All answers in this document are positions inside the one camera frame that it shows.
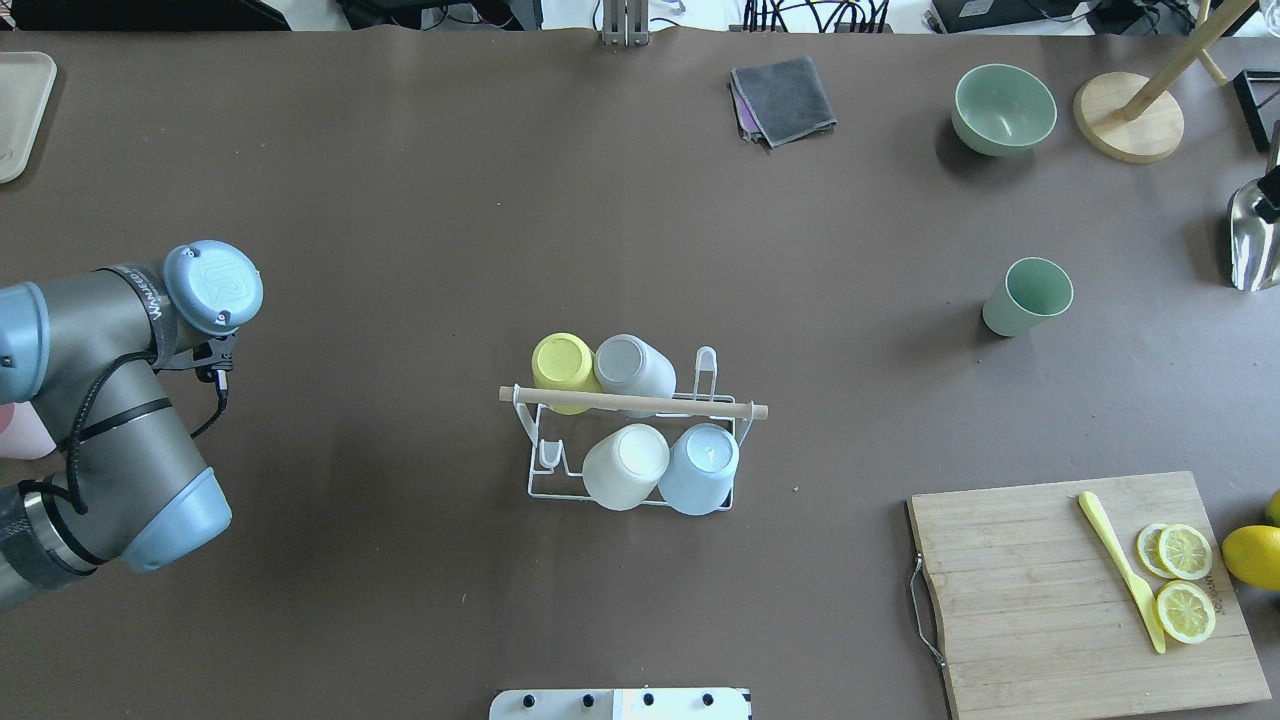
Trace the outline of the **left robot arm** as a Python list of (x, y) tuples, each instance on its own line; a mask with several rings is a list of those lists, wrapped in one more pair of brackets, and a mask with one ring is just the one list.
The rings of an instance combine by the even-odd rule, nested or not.
[(148, 573), (221, 534), (227, 497), (161, 387), (196, 372), (227, 402), (256, 265), (198, 240), (151, 263), (3, 291), (3, 402), (28, 404), (65, 465), (3, 487), (3, 607), (119, 559)]

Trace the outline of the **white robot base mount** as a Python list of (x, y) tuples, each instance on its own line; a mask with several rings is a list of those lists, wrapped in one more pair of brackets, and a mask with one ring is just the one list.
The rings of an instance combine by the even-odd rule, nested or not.
[(641, 687), (502, 691), (489, 719), (750, 719), (750, 691)]

